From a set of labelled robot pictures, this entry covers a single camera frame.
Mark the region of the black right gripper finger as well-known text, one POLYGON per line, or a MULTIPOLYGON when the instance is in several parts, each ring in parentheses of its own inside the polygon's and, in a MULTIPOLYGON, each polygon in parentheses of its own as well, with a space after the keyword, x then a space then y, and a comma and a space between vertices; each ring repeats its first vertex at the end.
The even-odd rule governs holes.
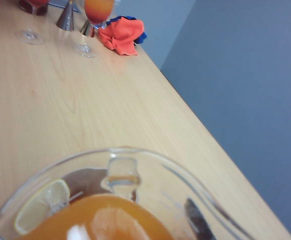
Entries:
POLYGON ((204 216, 195 205, 195 203, 187 198, 184 204, 187 222, 190 225, 197 240, 214 240, 215 236, 208 226, 204 216))

